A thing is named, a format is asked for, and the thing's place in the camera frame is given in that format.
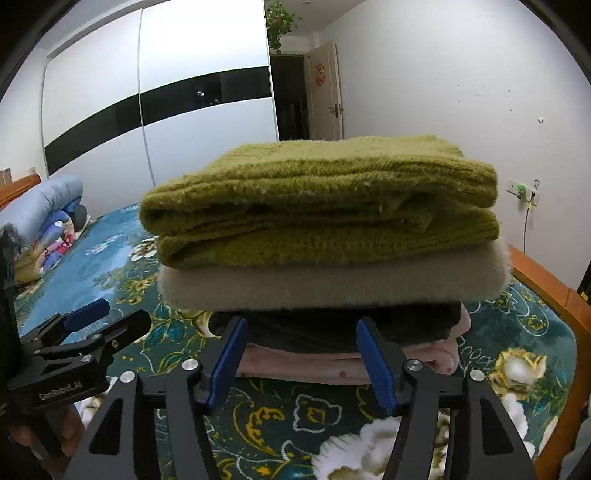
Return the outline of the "left hand in black glove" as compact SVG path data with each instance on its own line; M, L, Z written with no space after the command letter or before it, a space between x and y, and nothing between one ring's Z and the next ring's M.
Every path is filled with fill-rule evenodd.
M18 444L28 447L52 479L62 479L85 433L74 404L41 413L33 422L10 424L8 432Z

